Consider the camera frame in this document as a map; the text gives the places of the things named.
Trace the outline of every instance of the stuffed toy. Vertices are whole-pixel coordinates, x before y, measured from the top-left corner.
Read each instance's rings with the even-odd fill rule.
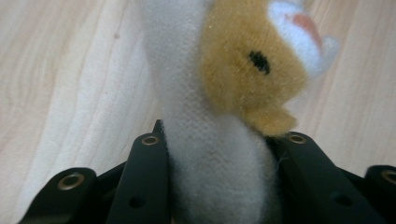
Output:
[[[301,0],[140,6],[176,223],[277,223],[276,163],[262,137],[295,125],[283,104],[326,70],[337,42]]]

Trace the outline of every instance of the light wooden surface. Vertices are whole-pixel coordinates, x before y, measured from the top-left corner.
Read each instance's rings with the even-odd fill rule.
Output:
[[[341,41],[325,76],[289,103],[336,165],[396,165],[396,1],[318,0]],[[0,1],[0,223],[20,220],[58,172],[126,160],[161,117],[134,0]]]

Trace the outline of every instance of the orange plush fabric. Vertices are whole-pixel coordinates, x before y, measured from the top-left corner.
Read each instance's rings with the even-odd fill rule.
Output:
[[[283,104],[304,88],[307,74],[268,19],[269,3],[214,1],[201,39],[200,74],[218,113],[278,136],[296,123]]]

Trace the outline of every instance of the toy eye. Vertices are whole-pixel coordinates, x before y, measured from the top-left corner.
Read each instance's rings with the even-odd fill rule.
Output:
[[[270,64],[268,63],[267,58],[264,57],[260,51],[251,51],[248,57],[259,71],[264,72],[265,75],[270,74]]]

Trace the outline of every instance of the wooden floor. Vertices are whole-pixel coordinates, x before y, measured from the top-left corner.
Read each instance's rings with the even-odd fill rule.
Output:
[[[358,175],[396,166],[396,1],[320,0],[331,70],[289,103],[296,131]],[[0,223],[60,171],[125,161],[161,117],[134,0],[0,1]]]

